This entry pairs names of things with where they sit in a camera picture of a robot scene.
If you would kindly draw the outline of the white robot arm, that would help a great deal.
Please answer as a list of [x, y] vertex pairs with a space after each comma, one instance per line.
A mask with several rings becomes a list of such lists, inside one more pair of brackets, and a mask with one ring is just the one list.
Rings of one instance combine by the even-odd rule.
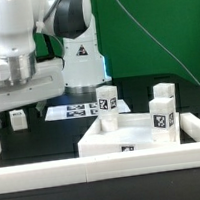
[[62, 62], [38, 62], [33, 35], [75, 39], [91, 13], [91, 0], [0, 0], [0, 113], [65, 91]]

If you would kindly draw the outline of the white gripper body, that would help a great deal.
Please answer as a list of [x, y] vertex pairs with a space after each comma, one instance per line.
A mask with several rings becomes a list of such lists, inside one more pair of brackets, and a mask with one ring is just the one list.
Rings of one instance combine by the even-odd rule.
[[15, 86], [0, 83], [0, 112], [60, 96], [65, 91], [62, 67], [61, 60], [41, 62], [28, 83]]

